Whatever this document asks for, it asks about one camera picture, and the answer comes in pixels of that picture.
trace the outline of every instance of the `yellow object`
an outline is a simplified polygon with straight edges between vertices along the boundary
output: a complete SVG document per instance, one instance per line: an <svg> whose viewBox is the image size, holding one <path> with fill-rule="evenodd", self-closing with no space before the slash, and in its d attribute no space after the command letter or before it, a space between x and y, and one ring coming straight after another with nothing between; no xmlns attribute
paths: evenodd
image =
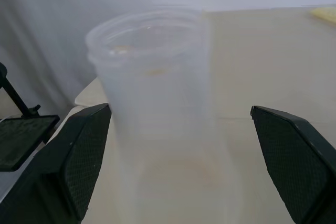
<svg viewBox="0 0 336 224"><path fill-rule="evenodd" d="M336 24L336 7L319 7L310 12L312 15Z"/></svg>

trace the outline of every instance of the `white curtain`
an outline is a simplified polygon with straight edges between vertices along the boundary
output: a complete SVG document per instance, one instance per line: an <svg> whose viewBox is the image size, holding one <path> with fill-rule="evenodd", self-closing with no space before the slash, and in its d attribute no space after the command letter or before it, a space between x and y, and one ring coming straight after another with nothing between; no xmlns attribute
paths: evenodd
<svg viewBox="0 0 336 224"><path fill-rule="evenodd" d="M0 62L28 107L64 116L95 78L85 35L146 0L0 0Z"/></svg>

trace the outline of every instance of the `beige table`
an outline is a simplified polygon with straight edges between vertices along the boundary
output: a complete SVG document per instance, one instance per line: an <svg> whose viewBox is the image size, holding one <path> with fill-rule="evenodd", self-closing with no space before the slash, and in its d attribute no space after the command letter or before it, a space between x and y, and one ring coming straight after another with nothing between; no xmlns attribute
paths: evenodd
<svg viewBox="0 0 336 224"><path fill-rule="evenodd" d="M241 224L291 224L268 173L249 112L252 105L309 120L332 144L336 135L336 27L307 8L209 14L214 28L212 79L216 116L242 184ZM107 102L96 79L76 98ZM83 224L120 223L113 201L114 127Z"/></svg>

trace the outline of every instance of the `clear plastic container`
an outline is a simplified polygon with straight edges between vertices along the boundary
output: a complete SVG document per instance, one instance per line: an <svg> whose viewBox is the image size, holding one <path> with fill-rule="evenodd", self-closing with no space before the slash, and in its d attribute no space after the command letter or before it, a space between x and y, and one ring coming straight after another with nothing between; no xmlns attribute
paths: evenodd
<svg viewBox="0 0 336 224"><path fill-rule="evenodd" d="M125 15L87 36L117 135L123 223L235 223L235 172L216 135L200 12Z"/></svg>

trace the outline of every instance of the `table surface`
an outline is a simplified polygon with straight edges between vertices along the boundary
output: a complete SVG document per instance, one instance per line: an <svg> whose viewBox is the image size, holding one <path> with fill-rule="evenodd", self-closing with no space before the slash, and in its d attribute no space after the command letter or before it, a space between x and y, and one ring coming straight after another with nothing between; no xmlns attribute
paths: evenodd
<svg viewBox="0 0 336 224"><path fill-rule="evenodd" d="M252 105L305 118L336 146L336 27L310 17L308 10L209 14L216 118L242 186L241 224L293 223L267 173L249 116ZM107 98L98 79L75 100L80 106L104 102ZM100 175L83 224L120 223L118 204L113 201L116 192L111 187L114 141L111 120Z"/></svg>

